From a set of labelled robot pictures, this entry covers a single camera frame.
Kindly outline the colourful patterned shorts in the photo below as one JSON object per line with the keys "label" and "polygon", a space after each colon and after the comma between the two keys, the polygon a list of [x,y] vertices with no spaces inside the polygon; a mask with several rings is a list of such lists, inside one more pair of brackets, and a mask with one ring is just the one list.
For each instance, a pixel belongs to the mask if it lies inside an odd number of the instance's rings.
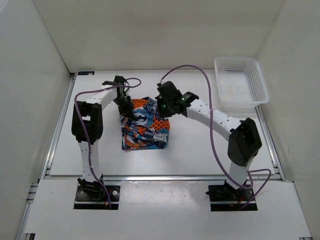
{"label": "colourful patterned shorts", "polygon": [[131,100],[134,119],[120,117],[123,150],[164,149],[169,143],[170,122],[161,118],[157,101],[150,97]]}

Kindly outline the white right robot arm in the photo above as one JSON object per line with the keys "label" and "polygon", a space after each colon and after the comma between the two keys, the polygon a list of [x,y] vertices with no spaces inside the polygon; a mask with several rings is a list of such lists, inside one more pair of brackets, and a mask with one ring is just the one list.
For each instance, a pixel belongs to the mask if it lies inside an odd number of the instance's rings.
{"label": "white right robot arm", "polygon": [[238,199],[243,190],[249,190],[252,180],[249,172],[253,159],[262,147],[262,141],[255,121],[231,117],[217,109],[212,109],[207,103],[192,92],[182,94],[171,82],[158,83],[159,95],[156,97],[158,113],[162,118],[173,115],[183,115],[209,127],[209,134],[214,132],[227,142],[227,156],[231,161],[229,170],[223,170],[226,176],[224,193],[230,200]]}

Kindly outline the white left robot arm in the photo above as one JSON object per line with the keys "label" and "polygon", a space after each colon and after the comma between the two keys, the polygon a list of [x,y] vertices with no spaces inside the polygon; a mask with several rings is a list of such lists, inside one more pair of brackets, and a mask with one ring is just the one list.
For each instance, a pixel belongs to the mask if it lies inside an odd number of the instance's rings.
{"label": "white left robot arm", "polygon": [[74,96],[71,133],[80,147],[83,174],[78,179],[83,191],[93,200],[105,199],[110,194],[103,182],[99,160],[99,140],[103,135],[103,110],[114,102],[119,114],[134,119],[134,107],[129,94],[128,79],[117,75],[113,81],[104,81],[97,90],[88,90]]}

